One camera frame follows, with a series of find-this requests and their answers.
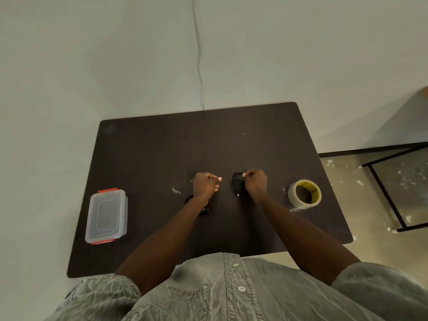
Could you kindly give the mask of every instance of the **person's right arm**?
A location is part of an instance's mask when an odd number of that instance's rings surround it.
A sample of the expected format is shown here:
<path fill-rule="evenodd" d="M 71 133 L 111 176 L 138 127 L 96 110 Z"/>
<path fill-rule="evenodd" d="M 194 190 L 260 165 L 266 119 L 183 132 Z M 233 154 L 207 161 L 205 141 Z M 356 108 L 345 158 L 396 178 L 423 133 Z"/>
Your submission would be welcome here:
<path fill-rule="evenodd" d="M 245 188 L 270 220 L 297 266 L 330 285 L 347 266 L 360 262 L 332 236 L 272 199 L 261 170 L 243 174 Z"/>

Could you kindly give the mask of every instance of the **dark brown table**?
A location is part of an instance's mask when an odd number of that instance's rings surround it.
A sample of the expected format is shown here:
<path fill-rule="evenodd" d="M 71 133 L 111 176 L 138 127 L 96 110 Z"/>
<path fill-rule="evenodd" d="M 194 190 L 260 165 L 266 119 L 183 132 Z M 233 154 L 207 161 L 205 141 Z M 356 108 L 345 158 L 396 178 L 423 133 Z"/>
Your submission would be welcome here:
<path fill-rule="evenodd" d="M 253 167 L 265 171 L 268 192 L 281 202 L 287 199 L 287 184 L 317 183 L 321 203 L 297 214 L 341 243 L 352 241 L 296 103 L 111 119 L 99 126 L 67 275 L 114 272 L 180 209 L 196 172 L 215 173 L 223 182 L 210 200 L 210 213 L 196 220 L 181 261 L 215 252 L 285 251 L 263 212 L 230 186 L 234 172 Z M 88 244 L 89 199 L 113 187 L 128 196 L 128 232 L 114 242 Z"/>

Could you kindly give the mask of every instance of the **person's left hand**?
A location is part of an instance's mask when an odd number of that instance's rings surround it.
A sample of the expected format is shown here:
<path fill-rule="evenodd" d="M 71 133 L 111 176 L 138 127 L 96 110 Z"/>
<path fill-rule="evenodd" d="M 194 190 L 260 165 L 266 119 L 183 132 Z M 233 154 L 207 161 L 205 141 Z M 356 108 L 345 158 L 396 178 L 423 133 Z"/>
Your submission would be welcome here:
<path fill-rule="evenodd" d="M 193 178 L 193 197 L 203 198 L 207 201 L 214 192 L 218 191 L 222 178 L 209 172 L 198 172 Z"/>

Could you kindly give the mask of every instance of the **person's left arm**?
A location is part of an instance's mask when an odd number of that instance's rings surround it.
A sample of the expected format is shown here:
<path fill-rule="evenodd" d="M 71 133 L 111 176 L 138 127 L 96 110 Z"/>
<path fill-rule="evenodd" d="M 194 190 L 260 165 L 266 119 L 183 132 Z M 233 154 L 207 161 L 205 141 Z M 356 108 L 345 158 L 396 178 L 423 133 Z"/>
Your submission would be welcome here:
<path fill-rule="evenodd" d="M 211 173 L 197 173 L 193 179 L 193 198 L 163 228 L 141 243 L 116 274 L 131 279 L 141 295 L 168 279 L 200 210 L 218 190 L 220 182 L 221 177 Z"/>

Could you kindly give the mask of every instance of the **hand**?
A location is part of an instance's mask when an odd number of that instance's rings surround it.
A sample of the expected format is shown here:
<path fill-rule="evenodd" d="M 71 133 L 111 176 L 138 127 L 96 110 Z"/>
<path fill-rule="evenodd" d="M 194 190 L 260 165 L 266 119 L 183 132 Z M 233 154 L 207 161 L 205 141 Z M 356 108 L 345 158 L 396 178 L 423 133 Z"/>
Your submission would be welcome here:
<path fill-rule="evenodd" d="M 266 193 L 268 178 L 263 171 L 251 169 L 244 172 L 242 176 L 245 178 L 245 189 L 247 189 L 254 201 L 256 201 L 257 197 Z"/>
<path fill-rule="evenodd" d="M 220 182 L 222 178 L 216 175 L 213 175 L 209 172 L 199 172 L 196 173 L 195 178 L 193 178 L 193 197 L 194 198 L 203 198 L 207 201 L 211 198 L 214 192 L 218 191 L 220 187 Z"/>

